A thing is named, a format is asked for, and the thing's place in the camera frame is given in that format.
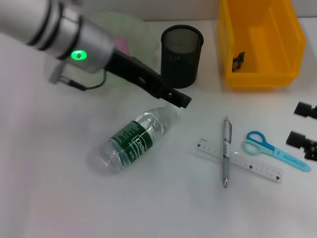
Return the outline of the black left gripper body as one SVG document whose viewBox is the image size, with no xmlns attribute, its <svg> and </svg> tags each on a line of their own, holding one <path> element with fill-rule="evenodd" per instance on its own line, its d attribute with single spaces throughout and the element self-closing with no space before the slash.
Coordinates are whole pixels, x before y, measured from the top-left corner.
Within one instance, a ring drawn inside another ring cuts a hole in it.
<svg viewBox="0 0 317 238">
<path fill-rule="evenodd" d="M 137 85 L 155 98 L 173 99 L 172 90 L 163 84 L 158 73 L 117 49 L 113 51 L 106 71 Z"/>
</svg>

